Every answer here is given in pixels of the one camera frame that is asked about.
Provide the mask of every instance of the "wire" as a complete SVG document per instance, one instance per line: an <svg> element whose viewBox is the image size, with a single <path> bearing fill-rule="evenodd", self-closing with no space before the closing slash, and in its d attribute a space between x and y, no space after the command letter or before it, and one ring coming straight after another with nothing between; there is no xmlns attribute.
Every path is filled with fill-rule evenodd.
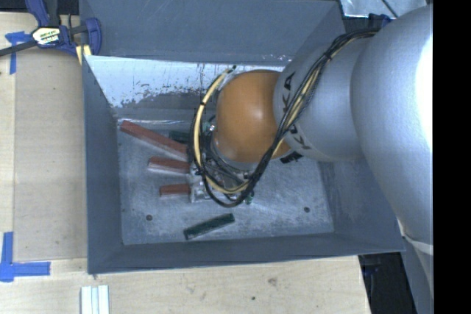
<svg viewBox="0 0 471 314"><path fill-rule="evenodd" d="M205 163L202 161L202 113L209 98L213 95L213 92L222 83L222 81L224 80L226 75L230 73L230 71L225 71L223 74L219 75L214 80L213 84L210 85L207 93L201 101L198 110L196 111L194 122L192 124L193 129L191 132L191 145L193 146L194 162L199 172L201 173L202 182L205 185L205 189L208 192L208 195L212 198L212 200L214 200L216 203L220 204L223 207L231 208L242 203L249 195L253 193L254 187L257 185L258 181L262 177L262 174L266 170L266 167L272 159L273 154L283 142L286 133L297 122L297 120L303 114L305 109L308 107L317 88L317 85L319 84L319 78L322 75L325 66L346 45L359 38L372 37L377 31L378 29L364 29L357 32L351 32L337 37L332 42L327 51L321 57L319 57L309 68L300 86L297 88L295 94L293 95L292 100L287 106L285 113L283 114L272 145L262 156L254 172L250 175L249 179L246 182L229 189L223 187L222 184L217 182L213 177L209 175ZM239 196L236 199L230 199L231 202L227 203L218 199L214 195L213 189L226 194L226 198L227 195L233 195L235 193L239 193Z"/></svg>

